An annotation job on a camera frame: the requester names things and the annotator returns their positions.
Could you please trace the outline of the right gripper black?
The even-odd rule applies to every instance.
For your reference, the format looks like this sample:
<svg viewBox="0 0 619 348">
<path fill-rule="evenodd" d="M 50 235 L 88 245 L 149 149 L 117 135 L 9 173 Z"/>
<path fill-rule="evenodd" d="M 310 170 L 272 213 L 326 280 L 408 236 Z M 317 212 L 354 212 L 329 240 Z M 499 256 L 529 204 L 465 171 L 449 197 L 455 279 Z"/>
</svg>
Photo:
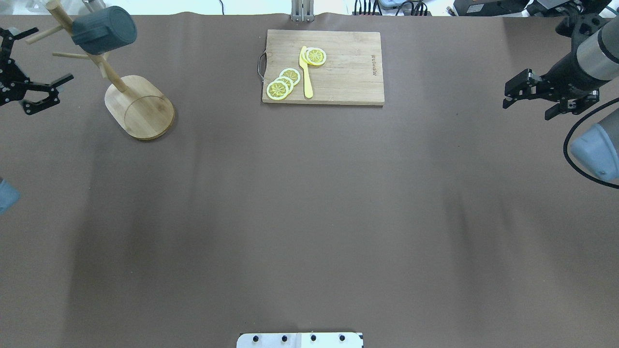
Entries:
<svg viewBox="0 0 619 348">
<path fill-rule="evenodd" d="M 537 75 L 532 69 L 524 69 L 505 83 L 502 108 L 539 97 L 557 102 L 545 111 L 545 120 L 566 113 L 580 115 L 600 101 L 598 82 L 580 70 L 556 70 Z"/>
</svg>

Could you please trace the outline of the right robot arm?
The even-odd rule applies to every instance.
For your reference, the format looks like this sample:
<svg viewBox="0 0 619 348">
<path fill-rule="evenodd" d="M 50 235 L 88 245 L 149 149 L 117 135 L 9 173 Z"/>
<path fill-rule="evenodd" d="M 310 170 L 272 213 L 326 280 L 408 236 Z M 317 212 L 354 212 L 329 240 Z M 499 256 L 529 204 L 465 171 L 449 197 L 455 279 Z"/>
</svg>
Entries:
<svg viewBox="0 0 619 348">
<path fill-rule="evenodd" d="M 566 113 L 581 115 L 564 139 L 564 158 L 584 178 L 616 189 L 618 112 L 611 112 L 573 139 L 584 121 L 618 103 L 618 99 L 613 99 L 597 106 L 601 87 L 619 74 L 618 18 L 601 17 L 608 4 L 607 0 L 553 0 L 550 4 L 535 0 L 532 6 L 536 14 L 564 14 L 555 31 L 570 38 L 571 49 L 547 73 L 538 75 L 532 69 L 524 69 L 506 82 L 502 107 L 543 99 L 553 102 L 545 111 L 546 120 Z"/>
</svg>

